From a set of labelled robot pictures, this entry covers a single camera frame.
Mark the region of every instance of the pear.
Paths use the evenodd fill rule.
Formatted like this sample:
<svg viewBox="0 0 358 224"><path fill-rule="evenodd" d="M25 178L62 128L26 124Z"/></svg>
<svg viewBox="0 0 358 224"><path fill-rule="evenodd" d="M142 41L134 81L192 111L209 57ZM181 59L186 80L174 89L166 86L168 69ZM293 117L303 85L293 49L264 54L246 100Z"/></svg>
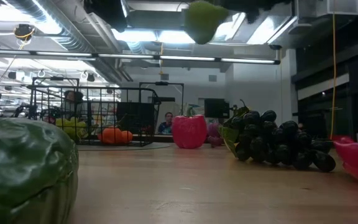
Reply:
<svg viewBox="0 0 358 224"><path fill-rule="evenodd" d="M221 6L206 1L193 2L185 16L185 32L197 44L206 44L228 15L229 11Z"/></svg>

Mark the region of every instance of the wire basket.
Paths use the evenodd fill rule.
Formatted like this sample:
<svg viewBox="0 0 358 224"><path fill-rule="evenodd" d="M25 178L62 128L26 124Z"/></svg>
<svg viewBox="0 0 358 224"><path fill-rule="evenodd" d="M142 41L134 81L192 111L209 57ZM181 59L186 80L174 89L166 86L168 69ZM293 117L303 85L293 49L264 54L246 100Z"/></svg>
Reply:
<svg viewBox="0 0 358 224"><path fill-rule="evenodd" d="M161 104L152 89L79 86L79 79L62 77L33 78L28 88L30 107L35 108L29 119L62 128L77 144L141 147L152 143ZM125 101L121 94L126 94ZM142 102L143 94L151 95L151 102Z"/></svg>

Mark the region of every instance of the ceiling pipe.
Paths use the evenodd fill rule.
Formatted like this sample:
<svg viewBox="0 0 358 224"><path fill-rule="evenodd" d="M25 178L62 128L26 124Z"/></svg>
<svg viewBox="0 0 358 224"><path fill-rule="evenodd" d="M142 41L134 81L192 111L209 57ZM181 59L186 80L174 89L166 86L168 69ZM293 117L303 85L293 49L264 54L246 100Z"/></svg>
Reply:
<svg viewBox="0 0 358 224"><path fill-rule="evenodd" d="M69 38L56 38L58 44L66 48L69 52L95 52L96 49L87 41L81 32L73 25L73 23L62 13L61 10L50 0L2 0L20 12L32 16L37 22L45 22L48 15L62 28L61 35L69 36ZM95 61L86 62L97 69L100 75L108 82L120 83L121 76L101 58Z"/></svg>

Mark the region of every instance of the man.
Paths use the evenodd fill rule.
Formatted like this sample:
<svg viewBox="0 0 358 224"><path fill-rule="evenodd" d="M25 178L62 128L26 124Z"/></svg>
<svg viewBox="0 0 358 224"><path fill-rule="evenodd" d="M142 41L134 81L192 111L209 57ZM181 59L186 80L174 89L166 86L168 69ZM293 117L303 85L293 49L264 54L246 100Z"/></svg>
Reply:
<svg viewBox="0 0 358 224"><path fill-rule="evenodd" d="M162 122L158 127L159 134L172 134L172 118L171 112L165 114L165 122Z"/></svg>

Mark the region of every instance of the table surface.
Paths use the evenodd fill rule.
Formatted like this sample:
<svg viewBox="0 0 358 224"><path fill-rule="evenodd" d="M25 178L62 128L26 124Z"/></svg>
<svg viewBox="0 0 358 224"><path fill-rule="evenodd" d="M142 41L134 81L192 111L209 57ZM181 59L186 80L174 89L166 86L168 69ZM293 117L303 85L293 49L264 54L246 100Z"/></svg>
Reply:
<svg viewBox="0 0 358 224"><path fill-rule="evenodd" d="M358 181L341 167L244 163L208 145L81 151L70 223L358 223Z"/></svg>

